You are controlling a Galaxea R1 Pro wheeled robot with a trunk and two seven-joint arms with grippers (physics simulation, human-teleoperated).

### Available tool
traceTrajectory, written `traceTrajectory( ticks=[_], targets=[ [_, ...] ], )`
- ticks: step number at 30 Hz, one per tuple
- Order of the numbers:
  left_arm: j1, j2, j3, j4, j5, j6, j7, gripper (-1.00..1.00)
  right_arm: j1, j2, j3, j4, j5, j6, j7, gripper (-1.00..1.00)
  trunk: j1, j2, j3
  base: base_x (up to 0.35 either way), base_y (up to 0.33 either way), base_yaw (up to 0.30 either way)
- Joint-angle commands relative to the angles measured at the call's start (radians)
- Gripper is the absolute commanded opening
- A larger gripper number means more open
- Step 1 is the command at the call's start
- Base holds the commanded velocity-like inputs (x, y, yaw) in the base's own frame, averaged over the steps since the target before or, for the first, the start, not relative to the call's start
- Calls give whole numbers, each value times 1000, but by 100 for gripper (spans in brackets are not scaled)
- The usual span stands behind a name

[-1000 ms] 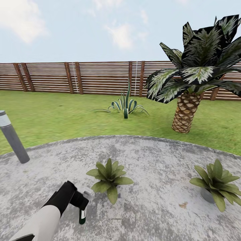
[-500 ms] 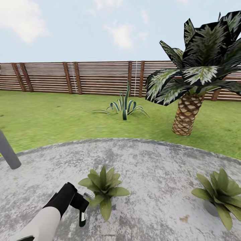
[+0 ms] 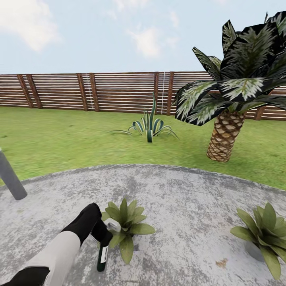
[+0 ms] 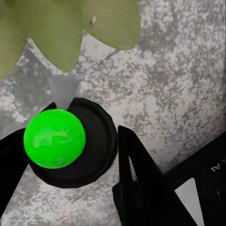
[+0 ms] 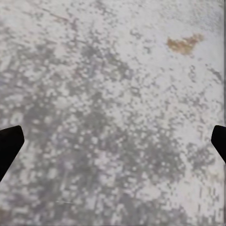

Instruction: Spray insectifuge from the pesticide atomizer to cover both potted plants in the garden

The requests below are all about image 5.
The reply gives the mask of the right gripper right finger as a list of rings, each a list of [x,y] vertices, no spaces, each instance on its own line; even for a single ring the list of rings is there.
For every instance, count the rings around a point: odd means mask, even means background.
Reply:
[[[216,125],[212,132],[211,142],[226,163],[226,127]]]

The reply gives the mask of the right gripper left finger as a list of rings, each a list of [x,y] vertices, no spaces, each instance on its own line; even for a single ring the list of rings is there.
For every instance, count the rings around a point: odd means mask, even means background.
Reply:
[[[24,144],[21,126],[0,130],[0,181]]]

